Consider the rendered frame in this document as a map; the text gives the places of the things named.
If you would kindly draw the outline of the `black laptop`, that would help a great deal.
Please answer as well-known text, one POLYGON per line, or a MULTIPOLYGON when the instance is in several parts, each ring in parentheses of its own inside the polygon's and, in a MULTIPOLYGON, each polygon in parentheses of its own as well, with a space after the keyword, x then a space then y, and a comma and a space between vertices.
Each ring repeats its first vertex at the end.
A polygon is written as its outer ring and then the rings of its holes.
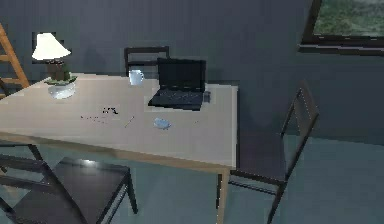
POLYGON ((205 92, 205 60, 158 58, 159 90, 149 106, 199 111, 205 92))

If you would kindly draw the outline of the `small blue flat object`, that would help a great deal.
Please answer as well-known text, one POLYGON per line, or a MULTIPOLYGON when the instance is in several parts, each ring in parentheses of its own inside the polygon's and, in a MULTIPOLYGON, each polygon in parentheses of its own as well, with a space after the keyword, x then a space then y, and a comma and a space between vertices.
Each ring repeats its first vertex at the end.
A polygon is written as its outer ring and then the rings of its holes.
POLYGON ((154 126, 158 129, 166 130, 171 127, 171 123, 165 119, 155 118, 154 126))

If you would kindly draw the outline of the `white mug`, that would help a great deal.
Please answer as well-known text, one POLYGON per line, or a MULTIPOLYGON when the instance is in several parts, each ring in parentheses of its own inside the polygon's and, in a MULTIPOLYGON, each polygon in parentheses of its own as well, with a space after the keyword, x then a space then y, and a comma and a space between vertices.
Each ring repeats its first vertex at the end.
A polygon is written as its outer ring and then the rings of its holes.
POLYGON ((129 71, 130 84, 133 86, 138 86, 143 83, 144 74, 141 70, 130 70, 129 71))

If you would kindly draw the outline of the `dark wooden chair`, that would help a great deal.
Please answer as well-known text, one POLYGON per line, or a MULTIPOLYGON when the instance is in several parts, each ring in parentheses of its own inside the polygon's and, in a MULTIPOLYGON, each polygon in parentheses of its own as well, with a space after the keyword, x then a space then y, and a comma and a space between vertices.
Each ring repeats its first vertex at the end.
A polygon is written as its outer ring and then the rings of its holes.
POLYGON ((227 183, 274 196, 267 224, 272 224, 290 176, 318 121, 319 115, 319 109, 307 81, 301 80, 279 133, 237 132, 236 167, 229 174, 274 185, 276 190, 272 191, 266 188, 254 187, 231 179, 227 183), (296 118, 300 141, 296 146, 292 161, 287 166, 284 152, 284 135, 292 115, 295 115, 296 118))
POLYGON ((33 181, 0 175, 0 185, 28 191, 16 205, 0 197, 0 209, 13 224, 110 224, 124 198, 138 212, 131 169, 65 157, 51 167, 34 144, 32 158, 0 154, 0 170, 40 173, 33 181))
POLYGON ((145 47, 126 47, 124 49, 124 64, 126 75, 134 67, 156 67, 157 60, 152 58, 155 55, 164 54, 170 57, 169 46, 145 46, 145 47))

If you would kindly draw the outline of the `pale wooden table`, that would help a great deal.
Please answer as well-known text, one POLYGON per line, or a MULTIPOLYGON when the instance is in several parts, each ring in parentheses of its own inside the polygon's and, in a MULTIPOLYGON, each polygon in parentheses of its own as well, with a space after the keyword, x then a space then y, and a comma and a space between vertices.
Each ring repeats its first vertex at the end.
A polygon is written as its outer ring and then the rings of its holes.
POLYGON ((0 100, 0 139, 217 173, 236 165, 237 96, 209 84, 199 111, 151 107, 155 79, 133 86, 126 77, 79 74, 75 94, 57 100, 40 81, 0 100), (135 116, 132 123, 126 123, 135 116), (162 130, 154 119, 168 120, 162 130))

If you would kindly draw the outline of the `house plant in white pot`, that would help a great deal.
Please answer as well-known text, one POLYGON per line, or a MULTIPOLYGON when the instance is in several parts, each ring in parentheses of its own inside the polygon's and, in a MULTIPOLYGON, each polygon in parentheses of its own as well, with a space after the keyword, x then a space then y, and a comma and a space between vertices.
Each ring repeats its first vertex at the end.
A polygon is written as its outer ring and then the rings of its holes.
POLYGON ((72 75, 64 62, 50 61, 47 64, 49 79, 48 93, 54 99, 67 99, 75 94, 76 76, 72 75))

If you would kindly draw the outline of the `white shade table lamp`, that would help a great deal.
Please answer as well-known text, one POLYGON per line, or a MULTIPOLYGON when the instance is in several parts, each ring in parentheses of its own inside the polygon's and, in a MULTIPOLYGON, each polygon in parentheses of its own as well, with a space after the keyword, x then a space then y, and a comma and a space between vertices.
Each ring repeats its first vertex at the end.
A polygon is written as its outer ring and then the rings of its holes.
POLYGON ((52 80, 64 81, 69 79, 69 72, 65 68, 63 58, 70 54, 71 52, 52 33, 39 33, 36 36, 36 46, 32 58, 46 64, 52 80))

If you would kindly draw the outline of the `dark framed window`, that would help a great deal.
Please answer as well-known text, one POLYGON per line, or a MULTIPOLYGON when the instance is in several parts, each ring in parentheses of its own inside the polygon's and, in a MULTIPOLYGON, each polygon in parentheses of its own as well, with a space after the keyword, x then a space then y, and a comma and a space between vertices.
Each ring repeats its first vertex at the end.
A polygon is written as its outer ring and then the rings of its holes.
POLYGON ((298 51, 384 57, 384 0, 312 0, 298 51))

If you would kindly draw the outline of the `orange wooden ladder shelf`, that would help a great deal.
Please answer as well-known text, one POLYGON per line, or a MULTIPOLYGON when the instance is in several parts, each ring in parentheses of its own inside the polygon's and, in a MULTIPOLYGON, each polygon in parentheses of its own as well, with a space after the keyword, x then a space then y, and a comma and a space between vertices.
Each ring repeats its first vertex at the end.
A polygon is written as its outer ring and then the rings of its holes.
POLYGON ((7 33, 0 23, 0 46, 5 51, 4 54, 0 54, 0 62, 8 62, 11 64, 16 77, 15 78, 2 78, 0 76, 0 99, 3 99, 10 95, 9 90, 7 89, 7 84, 16 84, 20 85, 22 88, 27 88, 30 86, 30 83, 24 73, 24 70, 21 67, 21 64, 16 56, 16 53, 13 49, 12 44, 10 43, 7 33))

